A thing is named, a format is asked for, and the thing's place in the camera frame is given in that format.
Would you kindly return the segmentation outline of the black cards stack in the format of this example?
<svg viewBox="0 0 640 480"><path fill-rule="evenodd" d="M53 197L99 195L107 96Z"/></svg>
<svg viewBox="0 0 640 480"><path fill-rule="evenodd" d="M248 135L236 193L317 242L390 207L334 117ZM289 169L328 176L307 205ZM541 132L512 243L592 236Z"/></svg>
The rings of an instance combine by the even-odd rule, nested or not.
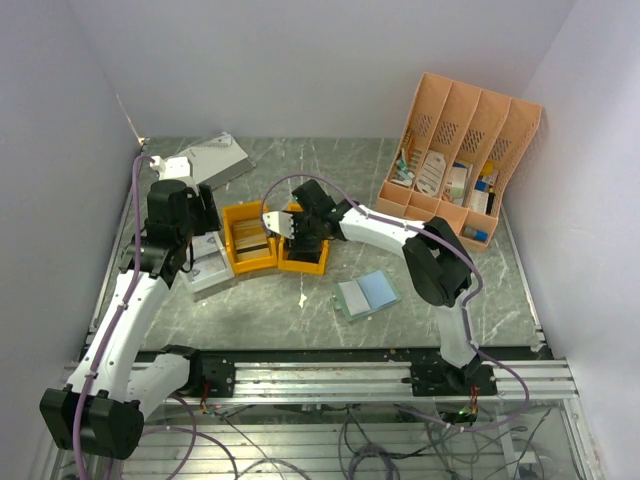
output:
<svg viewBox="0 0 640 480"><path fill-rule="evenodd" d="M311 241L287 241L287 259L289 261L298 261L316 264L322 254L322 242Z"/></svg>

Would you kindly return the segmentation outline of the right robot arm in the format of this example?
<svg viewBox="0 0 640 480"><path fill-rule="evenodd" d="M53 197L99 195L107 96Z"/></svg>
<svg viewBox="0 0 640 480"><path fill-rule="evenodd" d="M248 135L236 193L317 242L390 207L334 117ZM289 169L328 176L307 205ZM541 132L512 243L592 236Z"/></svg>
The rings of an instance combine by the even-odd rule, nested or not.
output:
<svg viewBox="0 0 640 480"><path fill-rule="evenodd" d="M291 215L294 240L360 242L404 259L415 292L437 309L440 356L446 364L440 373L442 387L455 396L471 389L480 359L466 304L474 295L470 288L477 270L448 222L440 217L402 220L349 198L336 202L315 178L292 196L302 208Z"/></svg>

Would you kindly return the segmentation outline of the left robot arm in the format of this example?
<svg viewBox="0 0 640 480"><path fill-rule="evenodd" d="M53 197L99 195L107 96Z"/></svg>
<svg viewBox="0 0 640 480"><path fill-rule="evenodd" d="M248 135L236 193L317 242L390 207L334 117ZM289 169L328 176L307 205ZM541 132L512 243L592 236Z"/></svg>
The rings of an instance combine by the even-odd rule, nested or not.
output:
<svg viewBox="0 0 640 480"><path fill-rule="evenodd" d="M171 394L192 397L204 373L189 347L166 347L150 366L133 368L146 332L192 253L197 236L220 228L211 188L159 180L146 197L123 252L116 288L94 340L61 389L49 388L40 412L64 450L124 460L147 417Z"/></svg>

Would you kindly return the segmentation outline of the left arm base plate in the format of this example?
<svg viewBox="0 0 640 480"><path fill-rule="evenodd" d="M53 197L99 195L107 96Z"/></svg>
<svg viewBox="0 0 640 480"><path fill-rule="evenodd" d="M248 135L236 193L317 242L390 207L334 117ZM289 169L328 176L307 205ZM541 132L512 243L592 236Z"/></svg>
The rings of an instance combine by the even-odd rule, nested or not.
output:
<svg viewBox="0 0 640 480"><path fill-rule="evenodd" d="M181 380L176 391L178 395L206 398L233 396L236 367L222 354L179 345L167 345L161 353L177 355L189 363L188 375Z"/></svg>

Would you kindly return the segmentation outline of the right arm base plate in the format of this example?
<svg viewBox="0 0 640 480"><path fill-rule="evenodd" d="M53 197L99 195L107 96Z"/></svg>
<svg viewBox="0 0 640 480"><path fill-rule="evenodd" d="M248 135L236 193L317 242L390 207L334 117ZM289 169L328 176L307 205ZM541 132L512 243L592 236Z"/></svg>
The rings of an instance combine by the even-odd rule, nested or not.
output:
<svg viewBox="0 0 640 480"><path fill-rule="evenodd" d="M411 387L414 397L492 396L497 393L493 369L481 365L471 375L440 363L411 364L407 376L401 379Z"/></svg>

